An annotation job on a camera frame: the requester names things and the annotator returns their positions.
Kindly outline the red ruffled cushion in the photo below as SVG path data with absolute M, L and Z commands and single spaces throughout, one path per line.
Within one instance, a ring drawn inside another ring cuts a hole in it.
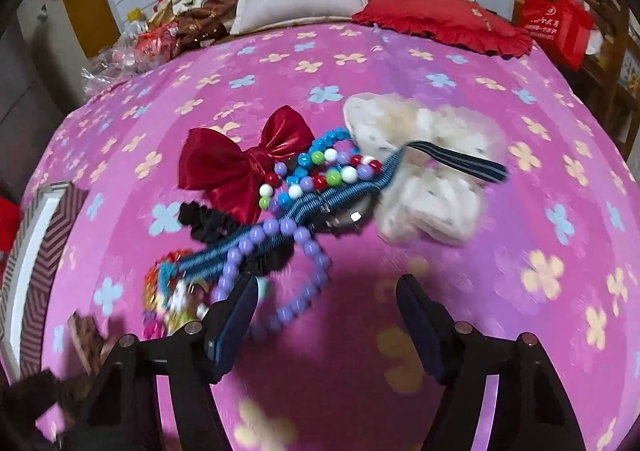
M 352 22 L 503 58 L 533 49 L 525 30 L 470 0 L 369 0 Z

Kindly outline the striped white tray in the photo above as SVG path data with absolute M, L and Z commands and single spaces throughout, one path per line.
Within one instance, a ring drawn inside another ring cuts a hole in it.
M 71 182 L 55 182 L 23 211 L 1 289 L 1 361 L 11 382 L 41 370 L 53 282 L 87 196 Z

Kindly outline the blue striped strap watch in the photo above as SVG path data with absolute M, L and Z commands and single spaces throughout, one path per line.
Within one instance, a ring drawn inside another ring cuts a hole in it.
M 236 281 L 244 277 L 240 266 L 250 256 L 264 254 L 286 241 L 299 245 L 313 260 L 321 258 L 316 232 L 329 232 L 338 237 L 367 223 L 373 214 L 381 192 L 396 180 L 400 163 L 409 151 L 431 156 L 464 177 L 474 177 L 488 184 L 502 184 L 508 178 L 506 167 L 500 163 L 445 149 L 427 141 L 413 141 L 394 152 L 376 170 L 372 164 L 355 168 L 358 182 L 346 180 L 332 187 L 312 190 L 306 198 L 287 200 L 283 213 L 246 230 L 210 249 L 195 254 L 166 257 L 156 264 L 156 290 L 170 295 L 177 285 L 189 286 L 202 280 L 216 283 L 220 296 L 226 297 Z

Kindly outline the red satin bow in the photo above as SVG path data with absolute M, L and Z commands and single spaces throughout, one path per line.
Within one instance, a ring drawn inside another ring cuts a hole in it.
M 259 142 L 246 150 L 208 128 L 192 128 L 178 162 L 178 187 L 201 191 L 213 208 L 242 224 L 257 222 L 262 210 L 258 191 L 274 165 L 307 151 L 314 134 L 303 116 L 289 106 L 274 111 Z

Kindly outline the red shopping bag right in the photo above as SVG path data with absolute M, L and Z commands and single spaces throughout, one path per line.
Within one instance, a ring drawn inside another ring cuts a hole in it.
M 593 18 L 578 0 L 523 0 L 518 25 L 554 64 L 571 71 L 580 69 Z

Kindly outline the leopard print bow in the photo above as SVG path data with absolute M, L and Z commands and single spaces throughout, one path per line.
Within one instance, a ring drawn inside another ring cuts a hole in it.
M 98 375 L 108 355 L 117 345 L 118 337 L 104 337 L 92 315 L 74 311 L 67 319 L 70 338 L 82 367 L 90 375 Z

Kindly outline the clear plastic bag pile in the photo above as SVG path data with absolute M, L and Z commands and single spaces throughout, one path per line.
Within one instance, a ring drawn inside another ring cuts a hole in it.
M 130 15 L 118 40 L 81 70 L 86 100 L 128 78 L 149 72 L 178 54 L 178 22 L 165 7 L 149 20 L 140 9 Z

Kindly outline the black scrunchie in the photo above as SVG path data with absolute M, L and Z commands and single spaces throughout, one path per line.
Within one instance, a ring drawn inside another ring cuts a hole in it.
M 191 229 L 193 240 L 203 243 L 207 249 L 216 246 L 246 230 L 247 226 L 238 222 L 230 214 L 208 208 L 198 202 L 183 202 L 180 205 L 178 222 Z M 282 270 L 294 255 L 292 241 L 283 242 L 264 254 L 250 256 L 240 266 L 241 275 L 265 277 L 270 272 Z

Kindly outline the cream fluffy scrunchie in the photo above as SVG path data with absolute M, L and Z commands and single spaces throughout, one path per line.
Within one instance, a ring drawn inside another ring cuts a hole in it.
M 444 104 L 434 110 L 397 94 L 357 94 L 343 106 L 345 126 L 364 156 L 387 162 L 410 141 L 502 163 L 506 139 L 488 116 Z M 374 218 L 388 243 L 420 235 L 448 245 L 468 242 L 485 211 L 484 179 L 466 174 L 435 156 L 407 149 L 390 184 L 381 192 Z

